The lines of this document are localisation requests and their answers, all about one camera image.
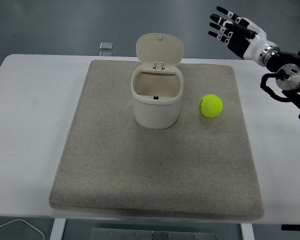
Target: cable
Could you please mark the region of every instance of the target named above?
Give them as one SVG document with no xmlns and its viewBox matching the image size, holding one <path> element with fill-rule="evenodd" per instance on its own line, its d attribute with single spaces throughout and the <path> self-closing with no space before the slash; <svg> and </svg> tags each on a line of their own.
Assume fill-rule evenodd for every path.
<svg viewBox="0 0 300 240">
<path fill-rule="evenodd" d="M 13 220 L 13 221 L 10 221 L 10 222 L 7 222 L 3 225 L 0 226 L 0 228 L 8 225 L 8 224 L 12 224 L 13 222 L 16 222 L 16 221 L 21 221 L 21 222 L 24 222 L 25 224 L 28 224 L 30 227 L 32 227 L 34 230 L 36 230 L 37 232 L 39 232 L 42 236 L 43 236 L 43 240 L 46 240 L 46 237 L 44 235 L 44 233 L 42 231 L 40 231 L 38 228 L 36 228 L 35 226 L 32 226 L 30 223 L 28 223 L 27 221 L 23 220 L 23 219 L 16 219 L 16 220 Z"/>
</svg>

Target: small box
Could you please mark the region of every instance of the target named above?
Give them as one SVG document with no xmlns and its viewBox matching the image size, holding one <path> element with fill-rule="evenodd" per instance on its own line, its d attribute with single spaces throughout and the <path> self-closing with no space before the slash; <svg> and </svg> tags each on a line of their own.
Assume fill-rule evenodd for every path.
<svg viewBox="0 0 300 240">
<path fill-rule="evenodd" d="M 143 65 L 131 81 L 135 119 L 146 128 L 169 128 L 178 118 L 184 92 L 183 76 L 175 67 L 184 46 L 175 36 L 149 33 L 136 42 L 136 55 Z"/>
</svg>

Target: tennis ball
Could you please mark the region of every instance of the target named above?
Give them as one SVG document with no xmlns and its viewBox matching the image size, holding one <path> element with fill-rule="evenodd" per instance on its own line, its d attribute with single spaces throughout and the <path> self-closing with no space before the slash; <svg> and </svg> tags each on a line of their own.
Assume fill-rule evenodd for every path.
<svg viewBox="0 0 300 240">
<path fill-rule="evenodd" d="M 199 111 L 206 118 L 211 119 L 219 116 L 223 108 L 222 100 L 217 95 L 205 95 L 199 102 Z"/>
</svg>

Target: concrete floor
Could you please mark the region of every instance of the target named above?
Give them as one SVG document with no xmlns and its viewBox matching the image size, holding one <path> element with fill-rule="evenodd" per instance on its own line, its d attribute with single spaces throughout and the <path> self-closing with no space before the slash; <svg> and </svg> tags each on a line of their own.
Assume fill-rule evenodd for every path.
<svg viewBox="0 0 300 240">
<path fill-rule="evenodd" d="M 113 42 L 113 56 L 135 57 L 137 40 L 147 33 L 178 37 L 184 58 L 239 59 L 207 34 L 216 6 L 255 22 L 282 51 L 300 50 L 300 0 L 0 0 L 0 65 L 11 54 L 98 56 L 100 42 Z M 32 220 L 49 239 L 53 219 Z M 0 217 L 0 224 L 9 221 Z M 15 224 L 0 230 L 0 239 L 8 232 L 19 236 L 23 228 Z M 279 228 L 254 226 L 255 239 L 300 239 L 298 232 L 287 234 Z M 82 228 L 71 231 L 80 235 Z M 31 231 L 29 239 L 42 239 L 35 234 Z M 65 236 L 71 236 L 67 229 Z"/>
</svg>

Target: robotic hand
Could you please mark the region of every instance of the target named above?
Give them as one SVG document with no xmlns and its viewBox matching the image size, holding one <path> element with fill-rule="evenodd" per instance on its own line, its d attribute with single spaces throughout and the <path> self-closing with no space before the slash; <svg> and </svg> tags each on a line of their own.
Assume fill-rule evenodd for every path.
<svg viewBox="0 0 300 240">
<path fill-rule="evenodd" d="M 225 43 L 233 53 L 245 60 L 254 60 L 258 65 L 266 67 L 270 72 L 261 79 L 260 87 L 272 98 L 280 102 L 292 102 L 300 109 L 300 51 L 298 54 L 281 52 L 267 34 L 247 18 L 239 17 L 220 6 L 219 12 L 230 19 L 212 14 L 210 26 L 219 31 L 208 34 Z M 278 96 L 266 85 L 269 78 L 275 78 L 276 84 L 286 97 Z"/>
</svg>

